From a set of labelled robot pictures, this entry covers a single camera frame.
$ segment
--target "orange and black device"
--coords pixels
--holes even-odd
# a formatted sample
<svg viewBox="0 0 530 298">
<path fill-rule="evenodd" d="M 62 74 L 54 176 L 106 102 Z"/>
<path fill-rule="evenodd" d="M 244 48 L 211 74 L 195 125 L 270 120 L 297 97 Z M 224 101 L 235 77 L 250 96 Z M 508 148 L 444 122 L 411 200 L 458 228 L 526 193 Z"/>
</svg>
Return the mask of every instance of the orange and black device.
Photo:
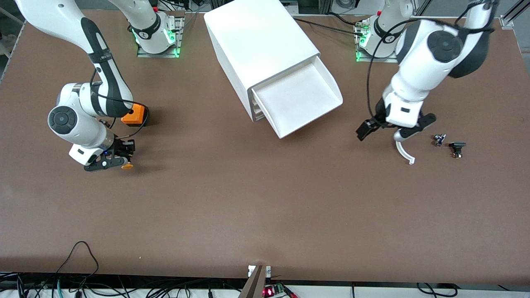
<svg viewBox="0 0 530 298">
<path fill-rule="evenodd" d="M 140 126 L 145 121 L 146 117 L 147 113 L 145 107 L 135 103 L 132 105 L 132 109 L 129 113 L 121 117 L 121 122 L 128 126 Z"/>
</svg>

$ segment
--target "white box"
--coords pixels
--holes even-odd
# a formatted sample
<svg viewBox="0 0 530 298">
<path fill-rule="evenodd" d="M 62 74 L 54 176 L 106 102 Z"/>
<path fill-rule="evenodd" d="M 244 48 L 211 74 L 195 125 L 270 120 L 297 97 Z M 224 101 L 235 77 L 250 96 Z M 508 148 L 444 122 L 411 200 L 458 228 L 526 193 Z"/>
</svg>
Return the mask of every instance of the white box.
<svg viewBox="0 0 530 298">
<path fill-rule="evenodd" d="M 320 52 L 278 0 L 235 0 L 204 16 L 221 67 L 252 121 L 283 138 L 342 104 Z"/>
</svg>

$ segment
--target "round black joint cap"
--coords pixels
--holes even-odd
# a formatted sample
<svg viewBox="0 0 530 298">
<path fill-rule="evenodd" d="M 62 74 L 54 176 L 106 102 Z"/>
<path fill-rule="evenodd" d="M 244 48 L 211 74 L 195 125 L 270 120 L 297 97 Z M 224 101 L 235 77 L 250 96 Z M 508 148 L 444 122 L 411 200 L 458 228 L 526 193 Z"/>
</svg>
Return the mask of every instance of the round black joint cap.
<svg viewBox="0 0 530 298">
<path fill-rule="evenodd" d="M 462 51 L 460 38 L 446 31 L 435 31 L 427 38 L 427 46 L 434 58 L 442 63 L 456 59 Z"/>
<path fill-rule="evenodd" d="M 48 116 L 48 125 L 60 135 L 66 135 L 77 124 L 77 115 L 74 109 L 66 106 L 55 107 Z"/>
</svg>

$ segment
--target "brown tabletop surface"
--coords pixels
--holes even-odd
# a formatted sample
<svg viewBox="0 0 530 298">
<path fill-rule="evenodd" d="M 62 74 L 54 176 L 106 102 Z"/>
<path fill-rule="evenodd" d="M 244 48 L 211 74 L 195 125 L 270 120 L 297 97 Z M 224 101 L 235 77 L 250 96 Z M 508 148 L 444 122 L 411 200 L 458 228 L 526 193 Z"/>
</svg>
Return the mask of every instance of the brown tabletop surface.
<svg viewBox="0 0 530 298">
<path fill-rule="evenodd" d="M 55 271 L 85 240 L 107 274 L 245 277 L 261 263 L 284 279 L 530 284 L 530 80 L 513 31 L 498 28 L 478 71 L 430 93 L 423 110 L 438 121 L 404 143 L 409 166 L 392 129 L 356 138 L 368 63 L 349 34 L 301 24 L 344 104 L 278 139 L 249 119 L 203 15 L 180 58 L 148 59 L 119 11 L 85 13 L 153 119 L 133 170 L 85 172 L 46 119 L 92 65 L 26 25 L 0 85 L 0 271 Z M 397 69 L 374 65 L 373 104 Z M 464 157 L 434 147 L 438 133 L 467 142 Z M 80 248 L 64 269 L 93 266 Z"/>
</svg>

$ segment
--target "small black clamp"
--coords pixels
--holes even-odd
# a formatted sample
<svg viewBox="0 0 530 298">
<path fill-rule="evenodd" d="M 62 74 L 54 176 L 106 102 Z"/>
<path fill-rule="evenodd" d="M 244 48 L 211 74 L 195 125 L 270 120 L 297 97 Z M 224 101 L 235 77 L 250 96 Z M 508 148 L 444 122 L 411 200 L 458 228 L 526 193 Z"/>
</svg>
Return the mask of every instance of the small black clamp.
<svg viewBox="0 0 530 298">
<path fill-rule="evenodd" d="M 466 144 L 463 142 L 452 142 L 449 144 L 449 147 L 453 148 L 454 153 L 453 156 L 456 159 L 462 158 L 462 147 L 464 147 Z"/>
<path fill-rule="evenodd" d="M 440 134 L 440 135 L 434 136 L 434 138 L 433 138 L 434 139 L 434 145 L 436 147 L 441 147 L 441 144 L 444 142 L 445 137 L 446 137 L 445 134 Z"/>
</svg>

